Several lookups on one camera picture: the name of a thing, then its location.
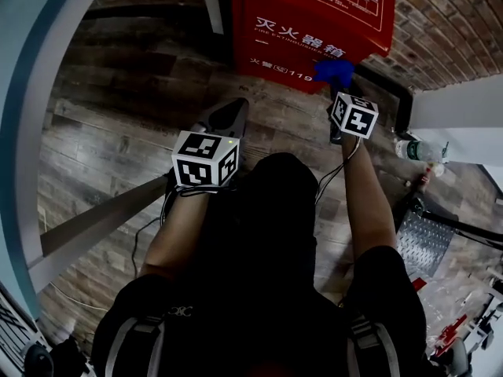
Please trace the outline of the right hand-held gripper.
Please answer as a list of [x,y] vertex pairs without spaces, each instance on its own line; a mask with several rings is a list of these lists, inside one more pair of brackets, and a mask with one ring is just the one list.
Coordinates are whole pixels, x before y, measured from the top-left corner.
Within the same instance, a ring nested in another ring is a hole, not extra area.
[[378,118],[378,106],[372,101],[341,92],[343,84],[337,77],[329,81],[330,91],[337,93],[328,108],[330,142],[341,144],[342,134],[369,139]]

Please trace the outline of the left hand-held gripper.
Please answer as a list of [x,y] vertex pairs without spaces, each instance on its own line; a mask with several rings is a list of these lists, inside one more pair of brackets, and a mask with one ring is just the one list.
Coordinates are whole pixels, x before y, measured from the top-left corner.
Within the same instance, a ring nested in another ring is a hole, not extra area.
[[171,156],[177,186],[222,187],[229,182],[239,167],[248,108],[245,98],[220,102],[189,131],[179,133]]

